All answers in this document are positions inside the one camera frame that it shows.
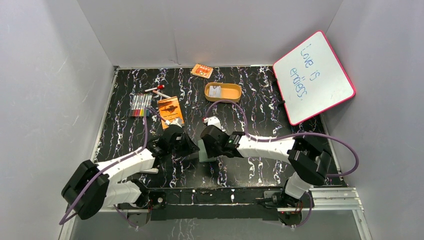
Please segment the mint green card holder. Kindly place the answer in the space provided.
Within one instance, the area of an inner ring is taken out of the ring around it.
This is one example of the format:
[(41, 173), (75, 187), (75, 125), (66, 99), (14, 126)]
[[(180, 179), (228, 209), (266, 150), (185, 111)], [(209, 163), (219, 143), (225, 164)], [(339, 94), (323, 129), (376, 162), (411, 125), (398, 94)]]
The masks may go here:
[(210, 163), (217, 160), (217, 157), (208, 157), (207, 150), (202, 139), (198, 140), (197, 145), (199, 147), (198, 159), (200, 163)]

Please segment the silver VIP card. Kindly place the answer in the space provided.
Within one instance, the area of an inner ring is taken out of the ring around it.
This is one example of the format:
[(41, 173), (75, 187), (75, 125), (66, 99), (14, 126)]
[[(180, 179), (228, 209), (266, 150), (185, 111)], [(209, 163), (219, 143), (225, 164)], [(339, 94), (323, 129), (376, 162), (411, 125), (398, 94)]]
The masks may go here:
[(209, 87), (208, 96), (211, 98), (221, 98), (222, 95), (222, 87), (220, 85), (211, 85)]

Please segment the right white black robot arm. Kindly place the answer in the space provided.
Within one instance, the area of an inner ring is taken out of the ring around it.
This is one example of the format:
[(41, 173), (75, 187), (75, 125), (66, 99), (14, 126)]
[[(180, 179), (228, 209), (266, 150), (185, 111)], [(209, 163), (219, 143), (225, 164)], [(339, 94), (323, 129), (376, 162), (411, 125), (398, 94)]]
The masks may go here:
[(304, 135), (273, 141), (264, 137), (248, 137), (234, 131), (228, 135), (214, 125), (207, 126), (200, 135), (208, 158), (261, 157), (288, 163), (294, 173), (285, 182), (281, 193), (265, 193), (257, 204), (265, 208), (295, 207), (304, 193), (324, 185), (332, 161), (329, 148), (308, 132)]

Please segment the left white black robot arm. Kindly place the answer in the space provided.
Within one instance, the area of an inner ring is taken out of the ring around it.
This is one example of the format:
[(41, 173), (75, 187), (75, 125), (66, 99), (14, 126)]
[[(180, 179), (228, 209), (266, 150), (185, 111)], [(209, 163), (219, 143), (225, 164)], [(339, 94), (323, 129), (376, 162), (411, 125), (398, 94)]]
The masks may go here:
[(149, 203), (149, 194), (140, 183), (122, 180), (137, 173), (158, 173), (156, 165), (169, 155), (186, 157), (197, 153), (200, 148), (178, 124), (166, 128), (163, 134), (146, 142), (145, 147), (124, 156), (94, 163), (83, 161), (61, 191), (68, 203), (68, 211), (86, 220), (101, 208), (133, 204), (144, 208)]

